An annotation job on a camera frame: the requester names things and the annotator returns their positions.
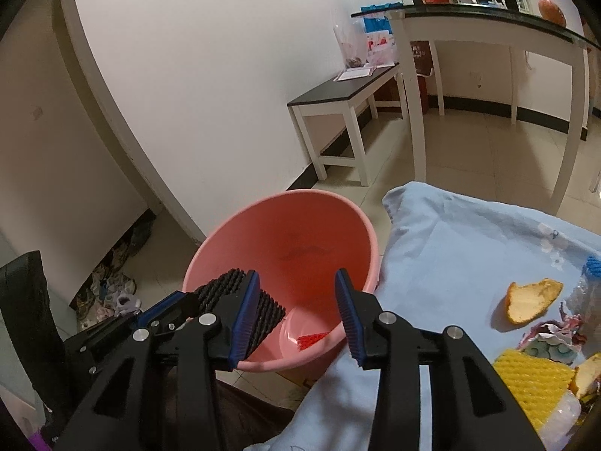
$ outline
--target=silver screw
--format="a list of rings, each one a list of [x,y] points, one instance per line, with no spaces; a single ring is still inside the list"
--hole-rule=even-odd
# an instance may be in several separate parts
[[[380,315],[378,315],[378,319],[380,319],[380,322],[383,324],[390,325],[397,321],[397,316],[392,312],[382,312]]]
[[[212,314],[211,312],[207,312],[205,314],[202,314],[198,318],[198,321],[202,325],[211,325],[211,324],[214,324],[216,320],[217,320],[217,316],[215,314]]]
[[[133,340],[142,342],[145,341],[149,335],[148,329],[138,329],[133,333]]]
[[[451,339],[461,339],[464,336],[464,332],[461,327],[451,325],[449,328],[447,328],[447,335]]]

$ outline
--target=bed sheet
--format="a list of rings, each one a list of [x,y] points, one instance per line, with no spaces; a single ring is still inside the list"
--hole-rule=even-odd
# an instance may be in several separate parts
[[[393,227],[376,291],[382,308],[426,330],[459,325],[489,361],[515,347],[525,331],[505,317],[503,299],[512,281],[564,283],[540,320],[556,319],[560,300],[576,286],[587,256],[601,251],[601,236],[558,218],[424,183],[395,188],[383,203]],[[432,442],[427,375],[422,367],[420,451],[430,450]],[[379,371],[360,369],[346,347],[284,432],[247,449],[366,450],[378,380]]]

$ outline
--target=orange balloon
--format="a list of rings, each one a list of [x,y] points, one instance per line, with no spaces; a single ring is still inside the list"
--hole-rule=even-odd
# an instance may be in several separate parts
[[[552,0],[539,0],[539,12],[545,20],[549,20],[562,27],[565,27],[567,24],[561,8]]]

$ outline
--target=purple object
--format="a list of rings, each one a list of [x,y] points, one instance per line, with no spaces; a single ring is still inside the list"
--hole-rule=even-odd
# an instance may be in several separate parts
[[[39,431],[29,436],[29,443],[31,443],[31,445],[35,447],[37,451],[52,451],[52,448],[50,448],[50,446],[48,446],[42,439]]]

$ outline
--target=pink bucket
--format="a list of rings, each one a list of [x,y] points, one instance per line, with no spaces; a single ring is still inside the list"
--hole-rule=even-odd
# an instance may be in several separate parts
[[[261,288],[286,317],[238,369],[250,372],[311,368],[319,375],[336,357],[344,328],[334,274],[346,268],[356,289],[372,293],[379,271],[371,222],[350,200],[320,190],[292,190],[260,200],[225,221],[200,246],[183,291],[194,291],[231,268],[259,273]],[[329,333],[299,351],[299,336]],[[308,372],[313,378],[315,367]]]

